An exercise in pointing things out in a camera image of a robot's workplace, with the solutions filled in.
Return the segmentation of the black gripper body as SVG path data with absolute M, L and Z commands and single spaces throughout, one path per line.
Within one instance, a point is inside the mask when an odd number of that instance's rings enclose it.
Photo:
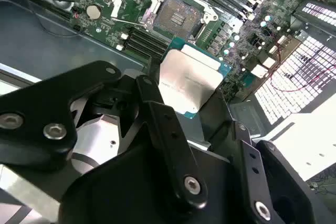
M 149 144 L 78 178 L 59 209 L 60 223 L 250 223 L 229 161 L 192 148 L 208 189 L 201 210 L 182 208 Z

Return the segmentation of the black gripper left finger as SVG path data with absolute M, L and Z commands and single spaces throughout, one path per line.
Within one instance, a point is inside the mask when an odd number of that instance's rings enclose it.
M 187 210 L 206 206 L 208 192 L 174 110 L 146 75 L 123 76 L 95 61 L 1 96 L 1 162 L 41 170 L 63 167 L 77 128 L 97 115 L 119 120 L 122 154 L 149 144 Z

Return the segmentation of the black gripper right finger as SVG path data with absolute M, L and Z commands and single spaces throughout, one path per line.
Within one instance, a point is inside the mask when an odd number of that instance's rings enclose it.
M 314 223 L 306 184 L 272 144 L 253 144 L 216 90 L 200 110 L 210 151 L 229 159 L 237 197 L 250 223 Z

